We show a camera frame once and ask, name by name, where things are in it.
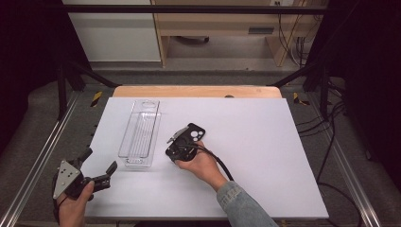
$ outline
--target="clear plastic tray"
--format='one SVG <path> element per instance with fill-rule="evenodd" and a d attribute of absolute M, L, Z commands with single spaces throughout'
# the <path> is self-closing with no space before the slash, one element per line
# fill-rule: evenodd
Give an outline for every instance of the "clear plastic tray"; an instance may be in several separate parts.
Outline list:
<path fill-rule="evenodd" d="M 151 167 L 161 114 L 158 100 L 136 100 L 118 157 L 125 166 Z"/>

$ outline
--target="blue sleeve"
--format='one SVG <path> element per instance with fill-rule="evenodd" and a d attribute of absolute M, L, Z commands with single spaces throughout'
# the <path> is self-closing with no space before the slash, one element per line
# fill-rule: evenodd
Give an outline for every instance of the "blue sleeve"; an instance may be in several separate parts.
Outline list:
<path fill-rule="evenodd" d="M 278 227 L 259 203 L 235 182 L 228 182 L 218 190 L 218 203 L 233 227 Z"/>

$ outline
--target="wooden cabinet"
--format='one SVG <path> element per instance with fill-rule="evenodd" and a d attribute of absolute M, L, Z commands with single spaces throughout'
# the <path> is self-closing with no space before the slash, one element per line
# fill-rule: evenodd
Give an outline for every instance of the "wooden cabinet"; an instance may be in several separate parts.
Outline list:
<path fill-rule="evenodd" d="M 154 5 L 205 5 L 205 6 L 269 6 L 270 0 L 152 0 Z M 293 6 L 307 7 L 321 4 L 320 1 L 295 0 Z M 166 63 L 170 36 L 265 36 L 277 66 L 282 66 L 288 47 L 294 37 L 311 39 L 316 34 L 320 21 L 313 15 L 251 15 L 251 14 L 154 14 L 159 37 L 162 62 Z"/>

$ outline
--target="person's right hand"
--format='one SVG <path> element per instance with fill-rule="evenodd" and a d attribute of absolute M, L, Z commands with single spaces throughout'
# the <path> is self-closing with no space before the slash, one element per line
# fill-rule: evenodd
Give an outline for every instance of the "person's right hand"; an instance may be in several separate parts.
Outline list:
<path fill-rule="evenodd" d="M 197 144 L 204 147 L 201 141 L 197 142 Z M 199 179 L 209 183 L 215 191 L 218 191 L 228 182 L 218 169 L 216 160 L 200 149 L 197 150 L 197 155 L 193 160 L 189 162 L 177 160 L 175 164 L 179 168 L 186 169 L 195 174 Z"/>

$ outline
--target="black horizontal bar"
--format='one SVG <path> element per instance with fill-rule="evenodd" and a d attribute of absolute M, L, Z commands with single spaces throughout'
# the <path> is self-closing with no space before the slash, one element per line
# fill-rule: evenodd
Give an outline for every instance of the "black horizontal bar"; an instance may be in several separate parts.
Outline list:
<path fill-rule="evenodd" d="M 251 7 L 188 5 L 46 5 L 46 9 L 75 13 L 218 13 L 218 14 L 303 14 L 339 13 L 326 7 Z"/>

